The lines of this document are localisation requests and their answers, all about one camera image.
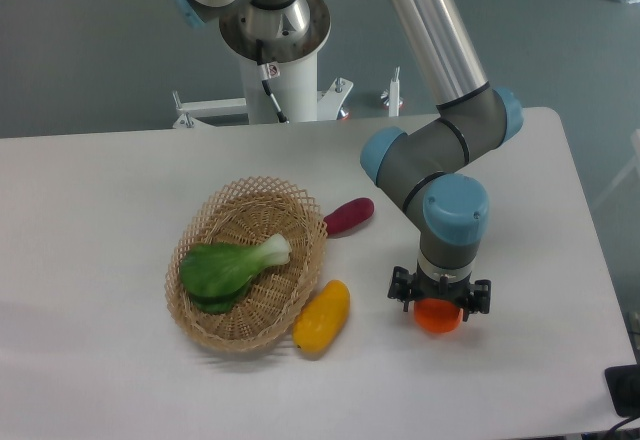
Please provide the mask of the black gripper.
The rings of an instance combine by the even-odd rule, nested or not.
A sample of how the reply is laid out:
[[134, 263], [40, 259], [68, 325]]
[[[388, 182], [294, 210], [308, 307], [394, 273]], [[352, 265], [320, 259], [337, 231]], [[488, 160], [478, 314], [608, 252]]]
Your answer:
[[425, 299], [443, 300], [462, 306], [462, 321], [467, 322], [474, 314], [487, 315], [491, 308], [492, 282], [488, 279], [470, 283], [469, 276], [454, 279], [440, 276], [433, 279], [421, 270], [410, 273], [401, 266], [395, 266], [387, 291], [387, 298], [402, 304], [407, 313], [410, 304]]

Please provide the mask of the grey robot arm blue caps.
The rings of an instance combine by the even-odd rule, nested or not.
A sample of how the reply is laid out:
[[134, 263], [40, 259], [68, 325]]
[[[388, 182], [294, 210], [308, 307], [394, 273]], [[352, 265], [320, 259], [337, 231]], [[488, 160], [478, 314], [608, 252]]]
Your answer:
[[[237, 55], [253, 124], [320, 119], [317, 55], [331, 27], [324, 0], [174, 0], [192, 27], [217, 21]], [[461, 169], [519, 132], [520, 102], [490, 86], [453, 0], [390, 0], [432, 92], [436, 120], [413, 132], [388, 127], [363, 147], [371, 181], [420, 233], [417, 267], [396, 268], [388, 295], [438, 299], [464, 315], [490, 309], [491, 284], [473, 280], [488, 222], [483, 186]]]

